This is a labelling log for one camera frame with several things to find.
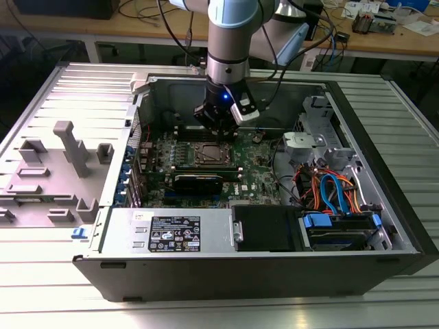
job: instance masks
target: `motherboard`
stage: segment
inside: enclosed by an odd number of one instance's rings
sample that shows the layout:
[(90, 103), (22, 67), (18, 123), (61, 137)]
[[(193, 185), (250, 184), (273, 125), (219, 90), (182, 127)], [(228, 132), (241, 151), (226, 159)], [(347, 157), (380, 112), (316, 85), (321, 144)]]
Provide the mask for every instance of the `motherboard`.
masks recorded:
[(211, 134), (151, 132), (141, 149), (146, 208), (230, 208), (280, 204), (270, 171), (272, 139), (245, 130), (217, 143)]

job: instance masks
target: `red wire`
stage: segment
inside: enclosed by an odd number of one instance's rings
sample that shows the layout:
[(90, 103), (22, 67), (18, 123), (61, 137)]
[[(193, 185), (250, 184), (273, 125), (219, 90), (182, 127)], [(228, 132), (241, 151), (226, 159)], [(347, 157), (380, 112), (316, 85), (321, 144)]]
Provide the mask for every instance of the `red wire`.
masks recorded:
[(146, 142), (150, 140), (150, 134), (151, 134), (151, 129), (150, 129), (150, 125), (148, 125), (148, 136), (146, 137)]

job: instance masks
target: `black plastic part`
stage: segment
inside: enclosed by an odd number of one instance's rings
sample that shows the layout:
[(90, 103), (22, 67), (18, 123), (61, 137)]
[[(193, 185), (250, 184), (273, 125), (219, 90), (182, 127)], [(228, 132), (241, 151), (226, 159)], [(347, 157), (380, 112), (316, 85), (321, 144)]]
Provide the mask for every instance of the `black plastic part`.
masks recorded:
[(296, 186), (299, 197), (301, 198), (303, 204), (308, 204), (314, 199), (313, 193), (308, 193), (306, 197), (302, 198), (303, 195), (311, 188), (311, 178), (308, 175), (304, 173), (299, 174), (296, 178)]
[(390, 74), (380, 74), (381, 78), (385, 81), (393, 81), (393, 77)]
[(143, 302), (142, 297), (124, 297), (122, 302)]
[(335, 34), (335, 41), (347, 44), (350, 37), (351, 37), (350, 34), (344, 32), (338, 32)]
[(56, 63), (56, 66), (59, 67), (68, 67), (70, 65), (70, 62), (68, 60), (60, 60), (58, 63)]
[(126, 268), (126, 263), (125, 262), (118, 262), (118, 263), (102, 262), (101, 263), (101, 269), (125, 269), (125, 268)]
[(234, 223), (240, 223), (244, 240), (237, 244), (239, 252), (303, 251), (300, 211), (291, 206), (234, 206)]
[(172, 188), (180, 195), (219, 195), (222, 182), (220, 176), (178, 175)]

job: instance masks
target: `sticker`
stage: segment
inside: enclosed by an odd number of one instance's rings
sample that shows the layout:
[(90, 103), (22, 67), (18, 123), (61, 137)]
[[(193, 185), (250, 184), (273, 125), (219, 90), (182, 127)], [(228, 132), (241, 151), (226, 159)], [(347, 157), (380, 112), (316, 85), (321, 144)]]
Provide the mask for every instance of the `sticker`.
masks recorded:
[(200, 217), (152, 217), (151, 252), (199, 252), (201, 248)]
[(154, 215), (152, 211), (134, 211), (132, 214), (132, 221), (149, 221)]

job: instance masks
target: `paper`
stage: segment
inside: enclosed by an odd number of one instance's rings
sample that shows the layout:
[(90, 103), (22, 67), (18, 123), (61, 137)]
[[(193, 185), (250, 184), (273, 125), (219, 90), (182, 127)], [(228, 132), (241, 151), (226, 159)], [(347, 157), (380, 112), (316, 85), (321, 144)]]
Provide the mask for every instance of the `paper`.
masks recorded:
[(406, 29), (410, 31), (419, 33), (423, 36), (432, 36), (435, 33), (439, 32), (439, 26), (432, 25), (430, 23), (417, 21), (411, 24), (403, 25)]
[(378, 14), (379, 3), (346, 2), (346, 4), (344, 5), (342, 17), (355, 19), (360, 10), (362, 12), (372, 12), (374, 14)]

